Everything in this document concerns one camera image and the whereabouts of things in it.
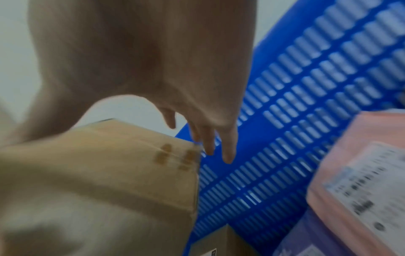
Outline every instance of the blue plastic crate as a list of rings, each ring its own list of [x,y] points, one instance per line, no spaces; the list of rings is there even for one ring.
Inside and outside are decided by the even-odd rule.
[[[319,162],[360,110],[403,108],[402,0],[299,0],[254,50],[232,165],[203,154],[190,242],[226,223],[270,255]],[[177,137],[191,140],[185,126]]]

